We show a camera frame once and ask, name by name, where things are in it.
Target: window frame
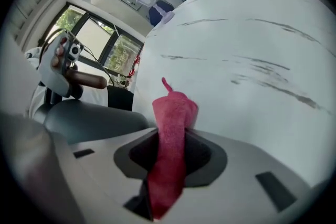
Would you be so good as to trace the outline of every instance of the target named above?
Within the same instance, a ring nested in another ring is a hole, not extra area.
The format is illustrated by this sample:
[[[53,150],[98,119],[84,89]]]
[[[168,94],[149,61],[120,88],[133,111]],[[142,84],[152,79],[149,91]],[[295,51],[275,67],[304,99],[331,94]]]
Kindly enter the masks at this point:
[[[114,24],[110,23],[109,21],[105,20],[104,18],[101,18],[100,16],[98,16],[97,14],[94,14],[78,5],[72,4],[70,2],[67,2],[66,5],[60,10],[59,13],[57,13],[57,15],[55,16],[55,18],[51,21],[51,23],[49,24],[49,26],[47,27],[47,29],[45,30],[44,34],[42,35],[41,39],[39,39],[38,41],[38,46],[42,46],[44,41],[46,40],[49,32],[51,31],[52,27],[55,25],[55,23],[57,22],[57,20],[62,16],[62,14],[70,7],[76,7],[81,9],[82,11],[84,11],[85,13],[83,14],[83,16],[79,19],[79,21],[74,25],[74,27],[72,28],[71,32],[76,36],[79,31],[81,30],[81,28],[83,27],[83,25],[87,22],[88,19],[93,19],[102,22],[103,24],[105,24],[106,26],[110,27],[111,29],[114,30],[113,34],[111,35],[111,37],[109,38],[109,40],[107,41],[107,43],[105,44],[101,54],[99,55],[99,57],[97,58],[98,62],[104,66],[107,57],[109,55],[109,52],[112,50],[113,46],[115,45],[115,43],[117,42],[119,36],[123,35],[126,36],[127,38],[131,39],[134,43],[139,45],[139,51],[136,55],[136,57],[139,56],[139,54],[142,51],[143,48],[143,43],[141,41],[139,41],[138,39],[136,39],[135,37],[133,37],[132,35],[130,35],[128,32],[126,32],[125,30],[119,28],[118,26],[114,26]],[[99,70],[104,71],[104,69],[95,61],[85,58],[83,56],[79,56],[78,59],[80,62],[85,63],[91,67],[97,68]],[[113,76],[118,76],[120,73],[115,72],[113,70],[110,70],[108,68],[105,68],[105,70],[113,75]]]

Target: camera lens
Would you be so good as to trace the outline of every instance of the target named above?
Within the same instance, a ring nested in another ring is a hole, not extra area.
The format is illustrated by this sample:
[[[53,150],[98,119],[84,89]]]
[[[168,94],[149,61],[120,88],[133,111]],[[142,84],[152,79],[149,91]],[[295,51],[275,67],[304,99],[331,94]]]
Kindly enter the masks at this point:
[[[77,54],[78,53],[78,48],[77,47],[73,47],[71,50],[72,54]]]

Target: white table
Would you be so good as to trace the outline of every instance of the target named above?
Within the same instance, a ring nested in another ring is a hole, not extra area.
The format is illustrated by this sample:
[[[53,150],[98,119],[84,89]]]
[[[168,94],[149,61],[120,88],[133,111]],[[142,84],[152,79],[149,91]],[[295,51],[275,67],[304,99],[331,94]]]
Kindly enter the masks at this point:
[[[147,36],[133,110],[155,125],[161,78],[195,129],[263,148],[311,186],[334,160],[336,17],[319,0],[188,0]]]

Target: window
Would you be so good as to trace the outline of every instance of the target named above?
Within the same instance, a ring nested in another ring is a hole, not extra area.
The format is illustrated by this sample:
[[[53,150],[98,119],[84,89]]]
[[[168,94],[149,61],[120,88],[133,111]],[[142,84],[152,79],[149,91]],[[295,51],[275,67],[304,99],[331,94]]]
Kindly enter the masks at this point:
[[[71,4],[67,4],[50,24],[39,42],[40,46],[59,28],[71,30],[78,40],[92,51],[98,62],[114,76],[129,75],[143,46],[143,43],[126,31],[115,28],[108,21]],[[102,69],[86,51],[81,52],[79,61]]]

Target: lamp base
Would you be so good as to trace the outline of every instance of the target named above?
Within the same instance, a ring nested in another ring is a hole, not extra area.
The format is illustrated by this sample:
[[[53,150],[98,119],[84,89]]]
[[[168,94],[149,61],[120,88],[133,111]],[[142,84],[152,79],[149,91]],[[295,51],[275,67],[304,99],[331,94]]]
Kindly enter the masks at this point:
[[[175,13],[173,12],[167,12],[166,15],[164,15],[161,19],[161,22],[163,24],[168,23],[173,17],[174,17]]]

